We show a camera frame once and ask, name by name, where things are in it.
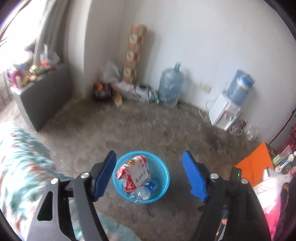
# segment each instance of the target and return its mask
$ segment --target metal screw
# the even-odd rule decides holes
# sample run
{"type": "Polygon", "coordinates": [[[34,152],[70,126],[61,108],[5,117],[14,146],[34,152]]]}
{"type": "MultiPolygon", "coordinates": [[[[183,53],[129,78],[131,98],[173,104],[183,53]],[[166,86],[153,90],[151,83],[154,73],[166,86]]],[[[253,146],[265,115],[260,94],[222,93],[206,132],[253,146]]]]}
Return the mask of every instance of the metal screw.
{"type": "Polygon", "coordinates": [[[85,179],[89,177],[89,173],[88,172],[84,172],[80,175],[81,178],[85,179]]]}
{"type": "Polygon", "coordinates": [[[50,181],[51,184],[56,184],[56,183],[58,183],[58,182],[59,182],[59,179],[58,179],[58,178],[53,178],[53,179],[50,181]]]}
{"type": "Polygon", "coordinates": [[[241,182],[242,182],[242,184],[248,184],[249,183],[249,181],[247,179],[245,179],[245,178],[242,178],[241,182]]]}
{"type": "Polygon", "coordinates": [[[219,178],[219,175],[217,173],[211,173],[210,174],[210,178],[212,178],[212,179],[218,179],[219,178]]]}

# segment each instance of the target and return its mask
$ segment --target wall outlet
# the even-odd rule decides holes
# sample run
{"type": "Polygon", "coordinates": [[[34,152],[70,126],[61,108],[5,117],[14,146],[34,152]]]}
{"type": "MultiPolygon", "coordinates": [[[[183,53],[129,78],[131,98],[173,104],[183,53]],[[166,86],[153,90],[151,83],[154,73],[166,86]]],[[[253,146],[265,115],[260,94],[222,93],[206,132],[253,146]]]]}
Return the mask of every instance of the wall outlet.
{"type": "Polygon", "coordinates": [[[199,84],[198,84],[198,88],[201,89],[201,90],[203,90],[203,88],[204,88],[204,84],[203,84],[203,83],[199,83],[199,84]]]}
{"type": "Polygon", "coordinates": [[[203,91],[206,92],[206,93],[210,93],[212,90],[212,86],[209,86],[207,84],[204,85],[204,88],[203,88],[203,91]]]}

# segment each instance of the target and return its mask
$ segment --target red and white bag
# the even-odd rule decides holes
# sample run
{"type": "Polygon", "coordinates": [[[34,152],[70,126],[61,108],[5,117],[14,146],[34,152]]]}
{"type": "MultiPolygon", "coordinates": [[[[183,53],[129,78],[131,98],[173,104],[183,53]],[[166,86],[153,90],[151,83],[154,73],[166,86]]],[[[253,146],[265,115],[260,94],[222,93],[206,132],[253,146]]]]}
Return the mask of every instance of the red and white bag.
{"type": "Polygon", "coordinates": [[[143,155],[135,156],[116,172],[116,177],[123,180],[125,192],[133,191],[150,177],[147,158],[143,155]]]}

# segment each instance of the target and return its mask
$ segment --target blue water jug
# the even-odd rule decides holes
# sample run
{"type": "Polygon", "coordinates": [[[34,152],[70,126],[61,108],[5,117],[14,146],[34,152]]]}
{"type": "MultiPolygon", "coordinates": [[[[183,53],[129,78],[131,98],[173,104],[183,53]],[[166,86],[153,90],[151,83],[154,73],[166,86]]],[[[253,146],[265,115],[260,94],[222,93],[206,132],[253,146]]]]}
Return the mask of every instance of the blue water jug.
{"type": "Polygon", "coordinates": [[[174,69],[163,71],[159,83],[159,98],[163,105],[173,108],[178,103],[181,87],[185,76],[180,72],[181,64],[177,63],[174,69]]]}
{"type": "Polygon", "coordinates": [[[254,84],[255,81],[248,74],[242,70],[238,70],[226,92],[226,96],[231,102],[241,106],[254,84]]]}

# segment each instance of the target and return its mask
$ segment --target gray carpet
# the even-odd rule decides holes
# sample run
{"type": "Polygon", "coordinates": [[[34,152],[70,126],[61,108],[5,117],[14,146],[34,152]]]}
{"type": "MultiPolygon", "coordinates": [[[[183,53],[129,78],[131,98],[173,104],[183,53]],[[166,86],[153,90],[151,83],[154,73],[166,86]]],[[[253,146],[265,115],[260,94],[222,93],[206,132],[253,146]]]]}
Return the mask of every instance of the gray carpet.
{"type": "Polygon", "coordinates": [[[123,199],[109,182],[96,208],[131,228],[143,240],[189,240],[201,213],[201,202],[190,194],[181,155],[190,150],[195,159],[228,179],[231,167],[256,147],[244,136],[233,137],[203,122],[196,108],[185,104],[174,109],[161,105],[125,101],[117,108],[112,101],[71,101],[36,133],[20,116],[12,101],[1,113],[0,122],[15,121],[49,147],[58,167],[77,176],[104,160],[109,150],[117,156],[145,150],[167,165],[171,182],[160,200],[135,205],[123,199]]]}

